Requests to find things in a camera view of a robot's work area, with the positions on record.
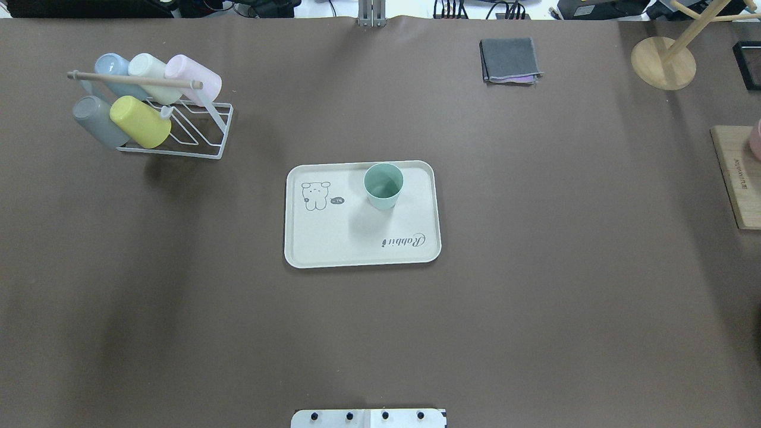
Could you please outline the cream rabbit tray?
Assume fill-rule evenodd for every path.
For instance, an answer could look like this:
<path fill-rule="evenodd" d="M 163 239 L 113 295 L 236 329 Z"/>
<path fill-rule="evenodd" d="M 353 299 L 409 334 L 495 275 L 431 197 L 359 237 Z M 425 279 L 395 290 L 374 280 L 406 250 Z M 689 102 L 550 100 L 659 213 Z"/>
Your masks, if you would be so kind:
<path fill-rule="evenodd" d="M 435 260 L 441 230 L 435 174 L 422 160 L 398 160 L 403 187 L 380 210 L 364 189 L 371 162 L 313 163 L 290 170 L 284 255 L 299 269 L 408 265 Z"/>

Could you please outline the green cup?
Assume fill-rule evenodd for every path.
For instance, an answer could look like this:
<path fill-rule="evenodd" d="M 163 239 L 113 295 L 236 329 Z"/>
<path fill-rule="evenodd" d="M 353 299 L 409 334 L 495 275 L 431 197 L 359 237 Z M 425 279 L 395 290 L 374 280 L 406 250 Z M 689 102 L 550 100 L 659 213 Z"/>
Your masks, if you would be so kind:
<path fill-rule="evenodd" d="M 404 184 L 403 173 L 393 163 L 381 162 L 365 171 L 363 185 L 370 205 L 388 210 L 396 205 Z"/>

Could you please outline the yellow cup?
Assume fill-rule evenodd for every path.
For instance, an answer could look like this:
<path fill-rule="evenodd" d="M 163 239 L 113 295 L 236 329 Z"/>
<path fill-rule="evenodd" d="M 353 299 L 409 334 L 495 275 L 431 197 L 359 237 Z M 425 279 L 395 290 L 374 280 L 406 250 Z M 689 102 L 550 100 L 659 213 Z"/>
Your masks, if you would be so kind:
<path fill-rule="evenodd" d="M 171 120 L 162 118 L 157 109 L 133 96 L 119 97 L 111 106 L 112 122 L 141 148 L 160 146 L 171 133 Z"/>

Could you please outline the pink cup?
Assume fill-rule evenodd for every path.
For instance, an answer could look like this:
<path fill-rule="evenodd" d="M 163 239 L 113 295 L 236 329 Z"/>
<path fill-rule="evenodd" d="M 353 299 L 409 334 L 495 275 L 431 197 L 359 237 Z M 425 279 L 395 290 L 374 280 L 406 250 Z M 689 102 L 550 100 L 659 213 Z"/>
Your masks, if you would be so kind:
<path fill-rule="evenodd" d="M 201 94 L 212 102 L 216 101 L 222 87 L 220 75 L 183 54 L 173 56 L 166 63 L 164 77 L 174 80 L 200 81 Z"/>

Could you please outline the white cream cup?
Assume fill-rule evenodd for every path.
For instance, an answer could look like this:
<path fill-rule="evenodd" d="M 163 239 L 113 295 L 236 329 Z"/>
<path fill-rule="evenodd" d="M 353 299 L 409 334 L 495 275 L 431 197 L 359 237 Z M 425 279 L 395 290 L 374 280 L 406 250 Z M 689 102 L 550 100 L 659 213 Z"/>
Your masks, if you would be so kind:
<path fill-rule="evenodd" d="M 136 55 L 128 65 L 128 75 L 133 77 L 163 79 L 166 63 L 152 56 L 148 52 Z M 146 85 L 140 87 L 160 105 L 173 105 L 182 97 L 183 93 L 174 87 Z"/>

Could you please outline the grey cup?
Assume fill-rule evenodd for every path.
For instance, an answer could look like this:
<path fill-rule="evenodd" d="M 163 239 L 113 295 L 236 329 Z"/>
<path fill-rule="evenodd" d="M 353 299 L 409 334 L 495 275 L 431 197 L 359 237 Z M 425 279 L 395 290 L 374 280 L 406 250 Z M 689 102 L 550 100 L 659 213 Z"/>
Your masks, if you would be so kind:
<path fill-rule="evenodd" d="M 130 141 L 120 127 L 111 120 L 111 104 L 98 96 L 80 98 L 73 106 L 73 117 L 99 143 L 116 149 Z"/>

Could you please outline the light blue cup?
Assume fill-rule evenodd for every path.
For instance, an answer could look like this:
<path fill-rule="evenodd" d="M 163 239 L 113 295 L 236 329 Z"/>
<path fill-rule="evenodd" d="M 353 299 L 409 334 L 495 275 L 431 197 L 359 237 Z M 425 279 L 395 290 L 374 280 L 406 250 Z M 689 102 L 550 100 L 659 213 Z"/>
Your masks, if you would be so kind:
<path fill-rule="evenodd" d="M 126 60 L 119 54 L 115 52 L 107 52 L 96 60 L 95 64 L 93 65 L 93 70 L 95 73 L 101 75 L 129 76 L 129 65 L 130 61 Z M 107 87 L 109 87 L 109 89 L 112 90 L 112 92 L 114 92 L 117 97 L 133 96 L 140 101 L 144 101 L 149 97 L 145 90 L 136 84 L 125 84 L 118 82 L 106 82 L 105 84 Z"/>

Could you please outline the folded grey cloth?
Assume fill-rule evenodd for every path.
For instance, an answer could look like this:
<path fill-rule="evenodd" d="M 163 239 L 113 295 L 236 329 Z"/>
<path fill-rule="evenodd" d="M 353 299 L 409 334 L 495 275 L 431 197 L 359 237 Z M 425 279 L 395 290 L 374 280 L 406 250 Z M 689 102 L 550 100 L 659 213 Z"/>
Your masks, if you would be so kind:
<path fill-rule="evenodd" d="M 484 39 L 479 52 L 485 82 L 533 85 L 542 73 L 531 37 Z"/>

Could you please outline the wooden stand with round base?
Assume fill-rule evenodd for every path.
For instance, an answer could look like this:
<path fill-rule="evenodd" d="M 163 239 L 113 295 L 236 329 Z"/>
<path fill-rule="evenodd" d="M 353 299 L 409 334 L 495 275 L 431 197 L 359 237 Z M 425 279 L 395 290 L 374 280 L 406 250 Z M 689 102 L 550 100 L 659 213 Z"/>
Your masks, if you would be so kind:
<path fill-rule="evenodd" d="M 687 46 L 709 23 L 760 17 L 759 7 L 753 1 L 744 1 L 744 5 L 751 10 L 749 14 L 719 16 L 729 3 L 712 1 L 704 11 L 697 13 L 677 1 L 671 1 L 677 11 L 692 17 L 693 22 L 676 40 L 666 36 L 650 36 L 639 41 L 630 56 L 636 75 L 656 89 L 679 90 L 687 87 L 696 75 L 696 60 Z"/>

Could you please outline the bamboo cutting board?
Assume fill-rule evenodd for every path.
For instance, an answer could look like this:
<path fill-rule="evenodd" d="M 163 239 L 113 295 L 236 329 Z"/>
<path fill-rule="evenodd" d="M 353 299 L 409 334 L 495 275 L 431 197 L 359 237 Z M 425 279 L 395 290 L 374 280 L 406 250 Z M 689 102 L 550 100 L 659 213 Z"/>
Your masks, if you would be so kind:
<path fill-rule="evenodd" d="M 760 162 L 749 146 L 752 125 L 715 125 L 711 138 L 739 229 L 760 229 Z"/>

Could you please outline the pink bottom bowl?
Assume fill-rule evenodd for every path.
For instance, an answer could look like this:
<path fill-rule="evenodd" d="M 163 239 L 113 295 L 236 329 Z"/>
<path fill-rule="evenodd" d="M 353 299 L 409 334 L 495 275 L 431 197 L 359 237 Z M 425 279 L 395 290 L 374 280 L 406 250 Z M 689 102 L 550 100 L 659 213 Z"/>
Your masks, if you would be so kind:
<path fill-rule="evenodd" d="M 760 162 L 761 160 L 761 121 L 756 122 L 749 135 L 749 146 L 754 157 Z"/>

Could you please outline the grey metal bracket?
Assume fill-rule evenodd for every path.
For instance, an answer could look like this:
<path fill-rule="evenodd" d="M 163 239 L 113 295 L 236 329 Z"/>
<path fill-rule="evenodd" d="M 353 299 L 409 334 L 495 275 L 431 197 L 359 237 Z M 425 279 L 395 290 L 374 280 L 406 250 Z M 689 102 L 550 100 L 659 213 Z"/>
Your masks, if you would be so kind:
<path fill-rule="evenodd" d="M 380 28 L 386 26 L 386 0 L 359 0 L 359 27 Z"/>

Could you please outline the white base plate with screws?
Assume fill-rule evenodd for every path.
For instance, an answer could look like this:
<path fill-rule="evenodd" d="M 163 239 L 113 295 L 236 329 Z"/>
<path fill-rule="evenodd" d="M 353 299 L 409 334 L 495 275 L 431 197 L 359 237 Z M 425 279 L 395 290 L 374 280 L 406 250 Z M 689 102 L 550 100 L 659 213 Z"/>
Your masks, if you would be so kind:
<path fill-rule="evenodd" d="M 447 427 L 446 411 L 434 407 L 307 409 L 291 427 Z"/>

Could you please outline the black frame box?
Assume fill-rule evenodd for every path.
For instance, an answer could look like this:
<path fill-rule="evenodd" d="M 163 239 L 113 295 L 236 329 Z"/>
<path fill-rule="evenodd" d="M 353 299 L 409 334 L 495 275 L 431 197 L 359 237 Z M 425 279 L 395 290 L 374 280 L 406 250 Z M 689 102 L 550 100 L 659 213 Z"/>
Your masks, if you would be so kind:
<path fill-rule="evenodd" d="M 746 89 L 760 90 L 760 41 L 739 41 L 732 51 Z"/>

